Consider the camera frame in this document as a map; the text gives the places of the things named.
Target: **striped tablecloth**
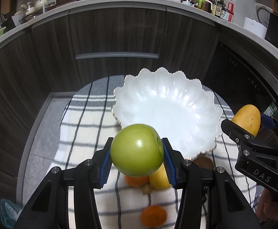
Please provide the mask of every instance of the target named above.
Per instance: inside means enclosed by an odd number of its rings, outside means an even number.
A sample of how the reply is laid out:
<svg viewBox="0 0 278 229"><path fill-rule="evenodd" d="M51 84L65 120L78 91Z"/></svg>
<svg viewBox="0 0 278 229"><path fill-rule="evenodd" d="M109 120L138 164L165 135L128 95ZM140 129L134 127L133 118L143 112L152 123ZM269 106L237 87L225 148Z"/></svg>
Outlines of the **striped tablecloth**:
<svg viewBox="0 0 278 229"><path fill-rule="evenodd" d="M62 169L73 168L91 158L95 151L102 149L108 137L114 137L121 127L111 113L114 105L113 91L122 87L124 76L111 76L92 82L83 87L70 100L61 122L59 148L49 170L54 166ZM223 119L231 119L229 106L215 95L215 104L223 108ZM256 183L236 171L237 145L223 134L216 139L216 149L207 154L215 166L223 166L252 205ZM182 190L167 189L143 195L141 189L128 187L114 166L107 184L95 190L95 198L103 229L141 229L140 213L149 205L160 205L167 210L168 218L160 228L174 228ZM205 209L202 208L201 228L206 228ZM69 188L69 224L75 229L73 187Z"/></svg>

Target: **mango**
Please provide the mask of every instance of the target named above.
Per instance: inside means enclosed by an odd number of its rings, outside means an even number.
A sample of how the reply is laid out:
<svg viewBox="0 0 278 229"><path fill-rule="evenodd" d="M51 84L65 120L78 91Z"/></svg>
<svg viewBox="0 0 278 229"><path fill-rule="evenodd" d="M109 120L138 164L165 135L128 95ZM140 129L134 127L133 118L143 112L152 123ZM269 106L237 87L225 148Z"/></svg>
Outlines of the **mango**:
<svg viewBox="0 0 278 229"><path fill-rule="evenodd" d="M244 107L240 108L231 121L252 135L257 136L261 123L259 109L251 104L245 105Z"/></svg>

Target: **label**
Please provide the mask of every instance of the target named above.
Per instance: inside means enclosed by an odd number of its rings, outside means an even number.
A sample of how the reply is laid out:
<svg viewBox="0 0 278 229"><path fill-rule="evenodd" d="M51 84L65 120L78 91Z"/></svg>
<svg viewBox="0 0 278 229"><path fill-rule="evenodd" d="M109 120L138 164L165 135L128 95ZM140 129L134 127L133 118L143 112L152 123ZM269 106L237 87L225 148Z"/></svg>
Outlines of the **label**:
<svg viewBox="0 0 278 229"><path fill-rule="evenodd" d="M228 3L228 12L232 13L233 12L233 3Z"/></svg>
<svg viewBox="0 0 278 229"><path fill-rule="evenodd" d="M218 5L216 6L215 15L216 15L216 16L221 16L221 11L222 11L222 5L221 5L221 4L218 4Z"/></svg>
<svg viewBox="0 0 278 229"><path fill-rule="evenodd" d="M233 14L231 14L231 13L229 13L227 11L222 10L220 18L223 19L223 20L231 22L233 20Z"/></svg>
<svg viewBox="0 0 278 229"><path fill-rule="evenodd" d="M229 17L229 13L227 11L222 10L220 18L223 19L223 20L228 21L228 17Z"/></svg>
<svg viewBox="0 0 278 229"><path fill-rule="evenodd" d="M212 6L212 14L213 14L213 15L215 15L215 11L216 11L216 4L214 4L214 5Z"/></svg>
<svg viewBox="0 0 278 229"><path fill-rule="evenodd" d="M264 111L264 114L265 115L268 115L268 116L273 116L274 113L277 111L277 107L276 105L272 102L268 107L267 109Z"/></svg>
<svg viewBox="0 0 278 229"><path fill-rule="evenodd" d="M233 21L233 14L229 13L228 21L229 21L229 22L232 22L232 21Z"/></svg>

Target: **gray floor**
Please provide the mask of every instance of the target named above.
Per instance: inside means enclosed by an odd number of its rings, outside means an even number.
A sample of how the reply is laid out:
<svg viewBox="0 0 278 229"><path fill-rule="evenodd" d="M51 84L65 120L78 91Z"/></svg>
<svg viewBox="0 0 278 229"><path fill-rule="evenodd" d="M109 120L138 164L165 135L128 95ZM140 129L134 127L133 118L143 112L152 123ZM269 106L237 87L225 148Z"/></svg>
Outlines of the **gray floor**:
<svg viewBox="0 0 278 229"><path fill-rule="evenodd" d="M60 123L70 98L53 98L34 137L23 181L22 205L25 205L46 175L60 139Z"/></svg>

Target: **orange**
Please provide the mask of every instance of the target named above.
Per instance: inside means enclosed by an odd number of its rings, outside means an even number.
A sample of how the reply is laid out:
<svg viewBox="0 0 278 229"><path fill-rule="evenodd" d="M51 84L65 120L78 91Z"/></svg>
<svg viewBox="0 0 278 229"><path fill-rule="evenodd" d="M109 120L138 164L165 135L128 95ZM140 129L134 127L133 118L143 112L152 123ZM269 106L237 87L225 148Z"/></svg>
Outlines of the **orange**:
<svg viewBox="0 0 278 229"><path fill-rule="evenodd" d="M138 188L149 181L149 177L129 177L129 176L124 176L124 180L128 186Z"/></svg>
<svg viewBox="0 0 278 229"><path fill-rule="evenodd" d="M149 206L141 212L140 220L146 227L159 227L165 223L167 212L160 206Z"/></svg>

